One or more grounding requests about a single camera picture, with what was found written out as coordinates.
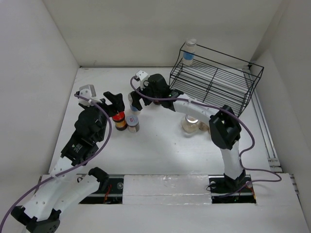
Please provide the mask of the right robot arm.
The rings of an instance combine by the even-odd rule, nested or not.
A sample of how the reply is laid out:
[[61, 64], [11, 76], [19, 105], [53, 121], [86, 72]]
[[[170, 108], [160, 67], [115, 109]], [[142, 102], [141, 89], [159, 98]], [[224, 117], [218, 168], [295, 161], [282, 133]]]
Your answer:
[[224, 185], [229, 192], [237, 191], [244, 185], [245, 168], [241, 165], [239, 139], [241, 125], [228, 105], [216, 107], [205, 105], [178, 89], [171, 89], [161, 74], [148, 75], [139, 71], [131, 78], [139, 83], [131, 92], [132, 105], [142, 110], [141, 102], [149, 105], [158, 102], [173, 112], [183, 113], [205, 123], [209, 127], [211, 140], [222, 154], [224, 162]]

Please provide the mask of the silver lid blue label shaker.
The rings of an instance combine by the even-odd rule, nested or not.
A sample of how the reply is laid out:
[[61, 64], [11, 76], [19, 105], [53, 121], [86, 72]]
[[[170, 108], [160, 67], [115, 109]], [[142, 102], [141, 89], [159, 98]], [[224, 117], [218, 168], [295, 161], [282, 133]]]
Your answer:
[[197, 40], [195, 38], [187, 39], [183, 46], [183, 64], [190, 66], [193, 62]]

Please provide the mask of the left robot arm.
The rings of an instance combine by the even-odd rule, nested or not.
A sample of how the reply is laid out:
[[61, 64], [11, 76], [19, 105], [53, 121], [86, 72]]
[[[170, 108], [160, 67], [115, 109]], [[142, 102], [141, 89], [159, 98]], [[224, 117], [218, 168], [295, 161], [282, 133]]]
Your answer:
[[123, 96], [107, 91], [104, 98], [98, 100], [84, 90], [76, 92], [75, 96], [83, 111], [49, 178], [35, 187], [36, 193], [26, 204], [11, 210], [11, 216], [29, 233], [56, 232], [66, 210], [91, 193], [101, 193], [108, 188], [109, 175], [94, 167], [71, 191], [67, 190], [83, 166], [102, 151], [97, 144], [108, 143], [112, 133], [110, 118], [125, 110]]

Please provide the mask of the pink lid spice bottle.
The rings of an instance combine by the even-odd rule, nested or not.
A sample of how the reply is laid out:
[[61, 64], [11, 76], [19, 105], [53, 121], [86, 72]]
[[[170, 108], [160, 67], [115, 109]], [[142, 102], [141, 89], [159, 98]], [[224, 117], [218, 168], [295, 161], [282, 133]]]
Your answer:
[[199, 123], [199, 130], [203, 131], [203, 132], [207, 132], [209, 131], [209, 126], [203, 122], [200, 121]]

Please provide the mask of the white lid spice jar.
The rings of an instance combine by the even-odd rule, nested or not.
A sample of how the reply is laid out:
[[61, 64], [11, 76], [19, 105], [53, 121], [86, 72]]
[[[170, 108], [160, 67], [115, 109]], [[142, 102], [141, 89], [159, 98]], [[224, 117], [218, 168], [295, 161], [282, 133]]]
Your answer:
[[127, 116], [126, 123], [130, 132], [137, 133], [139, 131], [139, 119], [136, 115]]

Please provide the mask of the round glass jar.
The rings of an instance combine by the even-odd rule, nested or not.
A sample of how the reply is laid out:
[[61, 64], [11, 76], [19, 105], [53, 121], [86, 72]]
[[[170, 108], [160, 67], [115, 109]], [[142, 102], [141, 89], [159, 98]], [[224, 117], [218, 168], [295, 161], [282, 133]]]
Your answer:
[[199, 130], [200, 121], [192, 116], [185, 115], [181, 120], [181, 125], [186, 133], [192, 134]]

